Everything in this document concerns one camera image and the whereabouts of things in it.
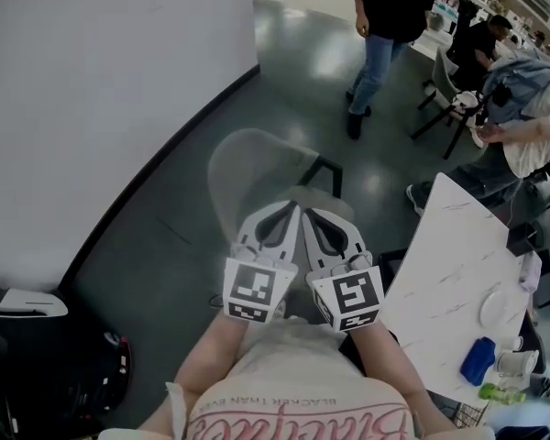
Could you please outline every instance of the standing person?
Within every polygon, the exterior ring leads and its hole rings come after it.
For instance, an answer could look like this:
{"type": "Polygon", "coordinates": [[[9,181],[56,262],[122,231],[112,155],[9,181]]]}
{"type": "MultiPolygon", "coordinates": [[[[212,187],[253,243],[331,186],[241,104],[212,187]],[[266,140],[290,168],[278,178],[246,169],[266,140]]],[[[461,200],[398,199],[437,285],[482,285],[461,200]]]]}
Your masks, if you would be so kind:
{"type": "Polygon", "coordinates": [[[453,61],[459,50],[464,50],[470,23],[477,16],[479,9],[470,0],[460,0],[458,6],[458,21],[456,22],[456,33],[454,35],[452,46],[446,52],[448,59],[453,61]]]}
{"type": "Polygon", "coordinates": [[[366,376],[338,352],[340,335],[327,325],[278,318],[248,326],[217,315],[140,433],[100,439],[495,438],[446,419],[383,323],[350,332],[366,376]],[[248,329],[257,332],[248,338],[248,329]]]}
{"type": "MultiPolygon", "coordinates": [[[[512,63],[513,59],[501,59],[493,70],[512,63]]],[[[447,173],[487,208],[509,202],[523,178],[550,161],[550,84],[534,94],[521,114],[531,120],[503,125],[508,129],[493,124],[480,129],[479,138],[489,144],[485,153],[477,161],[447,173]]],[[[432,181],[421,182],[406,190],[418,215],[424,212],[432,184],[432,181]]]]}
{"type": "Polygon", "coordinates": [[[501,15],[471,27],[462,41],[456,45],[452,62],[458,70],[452,77],[463,91],[481,90],[490,66],[497,59],[495,46],[510,35],[513,26],[501,15]]]}
{"type": "Polygon", "coordinates": [[[369,103],[386,82],[391,63],[427,28],[434,0],[355,0],[357,32],[365,38],[367,59],[354,84],[346,92],[347,133],[360,137],[363,116],[370,116],[369,103]]]}

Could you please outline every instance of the white wall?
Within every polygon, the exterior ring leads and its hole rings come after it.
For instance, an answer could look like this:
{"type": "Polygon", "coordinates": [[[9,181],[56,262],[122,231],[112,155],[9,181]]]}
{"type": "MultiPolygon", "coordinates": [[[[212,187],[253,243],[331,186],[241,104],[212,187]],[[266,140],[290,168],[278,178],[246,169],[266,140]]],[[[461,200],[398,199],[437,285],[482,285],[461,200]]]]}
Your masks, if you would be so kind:
{"type": "Polygon", "coordinates": [[[0,280],[56,285],[141,167],[256,63],[252,0],[0,0],[0,280]]]}

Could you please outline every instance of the black shoe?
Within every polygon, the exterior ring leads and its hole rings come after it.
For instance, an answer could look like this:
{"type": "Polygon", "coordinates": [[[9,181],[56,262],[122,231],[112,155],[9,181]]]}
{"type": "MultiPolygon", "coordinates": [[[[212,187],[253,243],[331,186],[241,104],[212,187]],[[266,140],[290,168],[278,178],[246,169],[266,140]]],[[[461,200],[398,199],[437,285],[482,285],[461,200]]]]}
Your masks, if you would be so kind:
{"type": "MultiPolygon", "coordinates": [[[[355,99],[355,95],[353,95],[352,93],[349,93],[349,92],[346,92],[345,96],[346,96],[346,99],[348,100],[349,103],[352,103],[352,101],[355,99]]],[[[367,109],[365,109],[364,116],[365,117],[370,117],[370,115],[371,115],[370,106],[367,106],[367,109]]]]}
{"type": "Polygon", "coordinates": [[[348,123],[346,124],[346,132],[353,140],[360,138],[360,125],[363,122],[363,115],[348,113],[348,123]]]}

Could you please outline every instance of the knee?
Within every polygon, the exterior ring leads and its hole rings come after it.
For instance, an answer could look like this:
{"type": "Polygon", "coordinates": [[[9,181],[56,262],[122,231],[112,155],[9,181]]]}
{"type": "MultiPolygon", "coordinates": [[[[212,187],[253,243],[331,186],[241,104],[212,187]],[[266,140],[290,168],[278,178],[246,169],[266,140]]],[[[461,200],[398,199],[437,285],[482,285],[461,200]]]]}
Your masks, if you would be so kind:
{"type": "Polygon", "coordinates": [[[387,81],[387,73],[371,70],[369,67],[365,70],[365,80],[375,86],[381,87],[387,81]]]}

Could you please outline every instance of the pink lettering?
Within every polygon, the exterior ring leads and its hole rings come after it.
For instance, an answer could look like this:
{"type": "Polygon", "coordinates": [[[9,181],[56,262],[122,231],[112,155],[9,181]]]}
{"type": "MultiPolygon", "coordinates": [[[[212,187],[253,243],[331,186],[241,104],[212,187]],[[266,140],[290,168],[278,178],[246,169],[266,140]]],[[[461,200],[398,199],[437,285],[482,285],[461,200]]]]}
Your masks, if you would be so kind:
{"type": "Polygon", "coordinates": [[[285,404],[283,404],[277,411],[277,423],[275,424],[275,432],[273,432],[272,440],[279,440],[281,436],[281,429],[283,428],[283,418],[285,416],[285,404]]]}
{"type": "Polygon", "coordinates": [[[313,436],[311,436],[311,437],[307,436],[308,435],[307,432],[304,433],[304,434],[300,434],[300,436],[298,437],[300,440],[306,440],[307,438],[310,438],[312,440],[322,440],[324,438],[325,425],[324,425],[323,422],[321,422],[321,421],[310,421],[310,422],[305,423],[304,425],[302,425],[300,428],[307,427],[308,425],[315,425],[316,426],[315,433],[313,433],[313,436]]]}
{"type": "Polygon", "coordinates": [[[352,440],[353,435],[355,434],[355,430],[357,430],[357,419],[352,416],[345,419],[340,429],[344,429],[348,425],[348,431],[345,433],[345,436],[343,436],[342,439],[338,438],[338,421],[332,420],[328,423],[328,425],[332,425],[332,433],[330,435],[330,438],[333,438],[334,440],[352,440]]]}
{"type": "Polygon", "coordinates": [[[405,407],[385,412],[384,414],[380,415],[373,424],[371,429],[372,433],[382,435],[380,440],[391,440],[392,438],[407,440],[407,413],[408,410],[405,407]],[[386,426],[386,424],[395,425],[395,421],[397,421],[399,418],[399,413],[401,413],[401,422],[398,429],[386,432],[383,427],[386,426]]]}
{"type": "Polygon", "coordinates": [[[297,434],[300,430],[300,425],[295,421],[289,421],[285,425],[291,426],[291,432],[290,435],[287,437],[287,440],[298,440],[297,434]]]}
{"type": "Polygon", "coordinates": [[[208,429],[203,433],[202,440],[205,438],[211,440],[230,440],[231,439],[231,430],[230,424],[224,419],[214,422],[208,427],[208,429]]]}
{"type": "Polygon", "coordinates": [[[264,419],[259,419],[252,425],[247,419],[241,419],[235,422],[232,430],[235,431],[239,425],[242,425],[242,431],[239,434],[233,434],[236,440],[262,439],[264,438],[263,434],[270,428],[270,423],[264,419]]]}
{"type": "Polygon", "coordinates": [[[360,423],[362,424],[363,421],[365,421],[365,425],[363,426],[363,429],[360,431],[358,440],[367,440],[369,438],[370,425],[373,423],[373,414],[371,414],[370,412],[365,412],[363,416],[360,418],[360,423]]]}
{"type": "Polygon", "coordinates": [[[206,426],[206,423],[204,419],[196,423],[194,427],[195,431],[193,432],[193,440],[198,440],[198,438],[200,438],[200,435],[205,430],[205,426],[206,426]]]}

